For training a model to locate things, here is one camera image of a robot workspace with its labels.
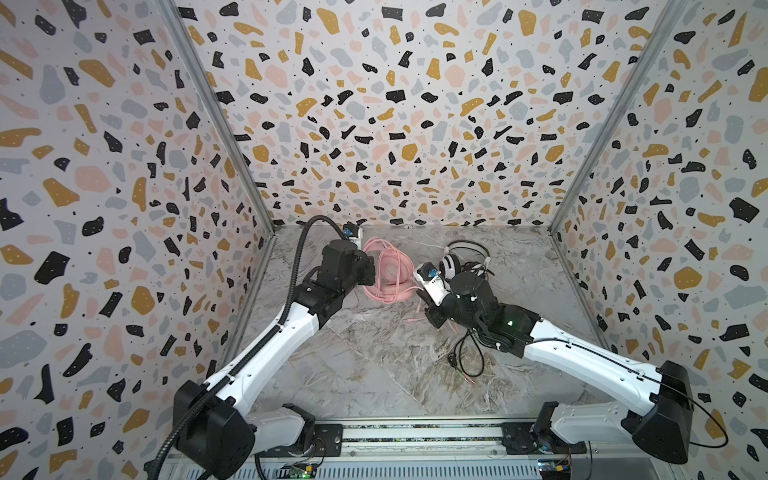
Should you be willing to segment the pink headphones with cable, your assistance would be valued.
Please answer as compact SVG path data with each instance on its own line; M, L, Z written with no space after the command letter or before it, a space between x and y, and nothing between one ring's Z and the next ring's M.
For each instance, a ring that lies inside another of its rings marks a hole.
M374 285L363 287L365 295L383 305L404 303L416 298L418 304L414 316L407 323L425 321L426 309L417 294L419 287L414 279L415 265L411 258L391 242L378 237L368 240L363 251L369 255L378 255L375 259Z

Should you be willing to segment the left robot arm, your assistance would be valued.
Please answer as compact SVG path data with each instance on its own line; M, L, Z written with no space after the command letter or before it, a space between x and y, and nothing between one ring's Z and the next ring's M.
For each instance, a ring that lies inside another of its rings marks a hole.
M200 466L206 479L228 479L253 456L272 450L314 454L314 415L290 403L255 417L249 413L276 372L341 309L352 290L375 280L374 260L359 239L329 242L321 264L294 287L256 340L208 379L188 381L177 390L173 429L148 470L150 478L158 478L172 449Z

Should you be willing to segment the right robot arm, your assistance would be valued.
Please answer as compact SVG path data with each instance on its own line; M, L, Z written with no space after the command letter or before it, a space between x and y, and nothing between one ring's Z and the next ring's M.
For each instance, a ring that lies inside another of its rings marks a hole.
M694 405L685 367L656 367L601 348L526 308L497 300L488 281L472 272L449 280L430 263L414 273L426 316L436 328L464 327L488 349L556 368L608 395L607 403L543 404L525 434L504 440L507 449L583 453L590 442L633 444L669 464L689 460Z

